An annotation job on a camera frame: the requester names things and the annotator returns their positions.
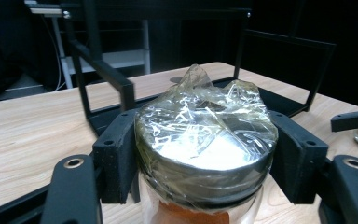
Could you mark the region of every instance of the white shelf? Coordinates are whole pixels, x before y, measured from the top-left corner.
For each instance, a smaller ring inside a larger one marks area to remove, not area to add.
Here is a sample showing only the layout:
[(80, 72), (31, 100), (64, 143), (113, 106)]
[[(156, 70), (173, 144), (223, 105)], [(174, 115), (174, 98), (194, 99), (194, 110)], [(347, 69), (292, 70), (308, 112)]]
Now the white shelf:
[[(109, 52), (103, 54), (103, 60), (114, 68), (145, 65), (144, 53), (145, 51), (142, 49)], [(66, 57), (65, 60), (68, 66), (68, 73), (70, 75), (74, 74), (75, 68), (72, 63), (72, 57)], [(84, 73), (94, 71), (94, 69), (81, 58), (80, 63)]]

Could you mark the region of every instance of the wooden table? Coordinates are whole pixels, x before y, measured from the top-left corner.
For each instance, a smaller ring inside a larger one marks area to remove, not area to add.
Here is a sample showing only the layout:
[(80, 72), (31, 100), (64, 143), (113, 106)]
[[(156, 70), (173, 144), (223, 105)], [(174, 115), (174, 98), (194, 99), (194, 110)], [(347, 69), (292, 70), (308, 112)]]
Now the wooden table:
[[(232, 76), (234, 70), (224, 63), (202, 67), (211, 79)], [(165, 91), (185, 72), (186, 68), (131, 78), (136, 97)], [(240, 71), (240, 79), (301, 103), (308, 95), (298, 87), (245, 70)], [(117, 92), (107, 83), (90, 85), (88, 91), (92, 108), (119, 103)], [(310, 112), (302, 112), (293, 120), (330, 146), (328, 158), (338, 154), (358, 157), (351, 131), (330, 131), (332, 117), (352, 111), (358, 111), (358, 106), (317, 94)], [(0, 102), (0, 205), (47, 185), (58, 161), (74, 154), (89, 154), (95, 141), (78, 89)], [(291, 204), (268, 176), (256, 223), (319, 223), (319, 201), (317, 198), (311, 205)], [(105, 223), (142, 223), (141, 206), (132, 202), (104, 204), (103, 218)]]

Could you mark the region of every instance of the dark background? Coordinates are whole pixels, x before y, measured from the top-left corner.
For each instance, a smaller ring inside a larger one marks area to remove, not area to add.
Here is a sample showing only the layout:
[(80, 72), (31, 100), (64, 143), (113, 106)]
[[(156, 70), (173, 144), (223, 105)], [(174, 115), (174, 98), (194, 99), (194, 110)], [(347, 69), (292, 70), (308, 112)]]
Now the dark background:
[[(288, 35), (297, 2), (255, 0), (249, 28)], [(358, 1), (312, 0), (302, 12), (296, 37), (337, 44), (319, 93), (358, 105)], [(23, 1), (0, 0), (0, 91), (24, 72), (47, 88), (57, 86), (58, 65), (46, 27)], [(239, 30), (236, 21), (150, 21), (152, 72), (192, 63), (234, 64)], [(104, 48), (138, 48), (141, 42), (134, 36), (140, 32), (133, 32), (101, 35)], [(246, 37), (245, 43), (242, 68), (300, 87), (311, 83), (323, 55), (316, 49), (254, 37)], [(142, 68), (123, 71), (137, 74)]]

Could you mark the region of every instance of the black plastic part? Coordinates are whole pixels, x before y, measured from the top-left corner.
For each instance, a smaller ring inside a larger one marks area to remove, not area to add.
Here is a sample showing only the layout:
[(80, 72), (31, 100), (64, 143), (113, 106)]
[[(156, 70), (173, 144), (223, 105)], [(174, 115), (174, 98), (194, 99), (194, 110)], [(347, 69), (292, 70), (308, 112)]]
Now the black plastic part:
[(358, 129), (358, 111), (336, 115), (330, 120), (330, 123), (332, 132)]
[(309, 105), (290, 100), (272, 91), (267, 91), (262, 88), (258, 88), (258, 90), (268, 110), (277, 111), (287, 117), (292, 117), (309, 108)]
[(346, 223), (358, 223), (358, 158), (335, 156), (329, 176)]
[(138, 178), (139, 171), (137, 170), (135, 173), (135, 177), (133, 178), (132, 185), (131, 185), (131, 196), (135, 203), (141, 201), (141, 192), (139, 190), (139, 178)]
[(325, 207), (328, 207), (338, 214), (342, 214), (336, 194), (334, 193), (335, 189), (329, 179), (331, 163), (329, 159), (325, 160), (324, 166), (319, 169), (314, 178), (314, 182), (317, 186), (317, 194), (323, 199)]
[[(136, 109), (121, 113), (92, 146), (96, 165), (103, 167), (106, 188), (103, 203), (125, 203), (135, 178), (135, 133), (133, 120)], [(139, 198), (137, 186), (132, 195)]]
[(290, 202), (313, 203), (313, 178), (324, 165), (328, 145), (285, 115), (270, 113), (279, 130), (270, 173)]
[(44, 186), (0, 206), (1, 223), (39, 223), (47, 195), (48, 186)]
[(92, 158), (67, 157), (54, 168), (41, 223), (103, 223), (97, 195)]
[(324, 201), (321, 201), (318, 209), (319, 219), (322, 224), (343, 224), (345, 218), (342, 213), (332, 209)]

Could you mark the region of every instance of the metal container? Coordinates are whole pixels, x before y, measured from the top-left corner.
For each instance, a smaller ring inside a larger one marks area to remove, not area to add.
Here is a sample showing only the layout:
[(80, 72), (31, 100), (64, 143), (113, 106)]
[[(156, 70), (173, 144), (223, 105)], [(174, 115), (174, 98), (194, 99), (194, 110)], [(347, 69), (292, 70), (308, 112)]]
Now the metal container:
[(141, 180), (150, 189), (143, 193), (158, 195), (164, 211), (210, 215), (246, 207), (260, 194), (278, 132), (254, 84), (235, 80), (219, 89), (193, 65), (139, 110), (135, 136)]

